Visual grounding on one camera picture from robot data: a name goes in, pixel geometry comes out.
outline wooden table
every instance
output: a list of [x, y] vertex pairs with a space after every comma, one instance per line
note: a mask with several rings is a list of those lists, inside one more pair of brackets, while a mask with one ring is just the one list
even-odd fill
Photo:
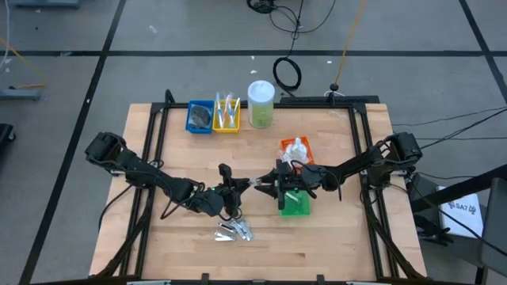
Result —
[[[373, 142], [377, 142], [392, 132], [387, 107], [369, 104], [367, 108]], [[133, 104], [128, 113], [123, 137], [137, 154], [143, 150], [149, 111], [149, 104]], [[248, 112], [242, 112], [238, 134], [211, 135], [185, 131], [186, 113], [186, 109], [169, 111], [162, 170], [174, 177], [203, 181], [207, 186], [221, 182], [219, 163], [228, 164], [233, 177], [266, 174], [279, 156], [281, 139], [305, 135], [316, 163], [321, 165], [338, 165], [355, 155], [345, 110], [276, 109], [273, 125], [266, 129], [250, 126]], [[151, 159], [157, 134], [155, 128]], [[399, 177], [393, 177], [392, 183], [405, 186]], [[125, 187], [124, 177], [113, 178], [109, 200]], [[315, 280], [317, 274], [323, 274], [326, 280], [375, 280], [358, 176], [347, 179], [342, 191], [343, 201], [339, 202], [336, 192], [317, 190], [318, 198], [311, 200], [311, 216], [281, 218], [273, 198], [250, 188], [242, 195], [242, 211], [254, 239], [227, 242], [214, 240], [217, 217], [181, 208], [161, 220], [168, 198], [158, 190], [143, 278], [200, 279], [207, 272], [210, 279]], [[91, 274], [99, 272], [124, 241], [133, 196], [132, 191], [105, 215]], [[384, 199], [395, 244], [415, 269], [425, 275], [407, 194], [398, 188], [388, 188]], [[383, 273], [388, 276], [386, 252], [380, 239], [379, 247]], [[129, 272], [134, 272], [137, 249], [135, 245]]]

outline yellow container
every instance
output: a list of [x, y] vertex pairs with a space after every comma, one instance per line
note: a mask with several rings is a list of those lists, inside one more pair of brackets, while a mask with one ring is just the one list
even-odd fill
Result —
[[[234, 107], [236, 105], [237, 99], [231, 100], [232, 108], [234, 110]], [[229, 122], [231, 121], [229, 117], [229, 111], [225, 108], [225, 100], [220, 100], [220, 111], [225, 114], [225, 122], [224, 127], [220, 127], [219, 123], [219, 111], [218, 106], [215, 101], [215, 111], [213, 112], [213, 131], [221, 132], [221, 133], [235, 133], [239, 131], [239, 123], [241, 122], [241, 102], [239, 102], [238, 106], [238, 114], [234, 117], [234, 128], [226, 127], [229, 126]]]

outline gray floor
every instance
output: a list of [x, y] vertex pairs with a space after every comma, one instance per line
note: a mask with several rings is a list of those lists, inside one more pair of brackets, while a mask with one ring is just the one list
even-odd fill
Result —
[[[297, 8], [298, 1], [278, 0]], [[316, 26], [332, 1], [305, 2], [302, 25]], [[12, 9], [12, 45], [23, 51], [100, 51], [118, 0], [82, 0], [80, 9]], [[469, 1], [493, 51], [507, 50], [507, 2]], [[359, 1], [338, 0], [333, 16], [318, 31], [302, 35], [296, 50], [342, 49]], [[0, 5], [0, 37], [5, 37]], [[287, 24], [275, 15], [280, 25]], [[149, 28], [152, 25], [156, 33]], [[286, 50], [290, 35], [244, 1], [127, 0], [112, 42], [113, 51]], [[458, 1], [382, 0], [367, 2], [352, 50], [479, 51]], [[84, 161], [83, 151], [98, 131], [121, 133], [131, 103], [160, 101], [170, 88], [177, 101], [212, 98], [216, 91], [241, 97], [254, 80], [273, 81], [276, 56], [108, 57], [98, 83], [55, 218], [40, 255], [34, 282], [86, 277], [97, 239], [97, 220], [110, 178]], [[13, 124], [17, 141], [0, 169], [0, 283], [17, 283], [67, 150], [96, 57], [28, 57], [48, 77], [39, 102], [0, 101], [0, 122]], [[321, 96], [334, 80], [337, 56], [294, 56], [303, 71], [296, 93]], [[504, 76], [507, 58], [495, 58]], [[16, 58], [0, 70], [0, 88], [37, 83]], [[295, 80], [280, 67], [283, 81]], [[348, 57], [341, 79], [348, 95], [375, 94], [388, 104], [393, 123], [417, 123], [485, 108], [505, 106], [483, 57]], [[418, 138], [438, 138], [483, 118], [462, 118], [421, 127], [397, 127]], [[463, 137], [503, 136], [499, 116]], [[429, 141], [420, 141], [421, 145]], [[475, 175], [507, 160], [505, 141], [450, 141], [425, 150], [423, 172]], [[452, 184], [454, 180], [443, 180]], [[480, 194], [486, 204], [487, 192]], [[435, 279], [472, 283], [475, 268], [438, 248], [421, 244]], [[488, 284], [505, 283], [491, 274]]]

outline plastic bottle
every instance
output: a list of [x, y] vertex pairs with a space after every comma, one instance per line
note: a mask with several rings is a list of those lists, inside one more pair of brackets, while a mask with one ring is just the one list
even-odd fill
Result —
[[273, 121], [273, 84], [258, 80], [248, 86], [248, 116], [250, 124], [257, 128], [269, 127]]

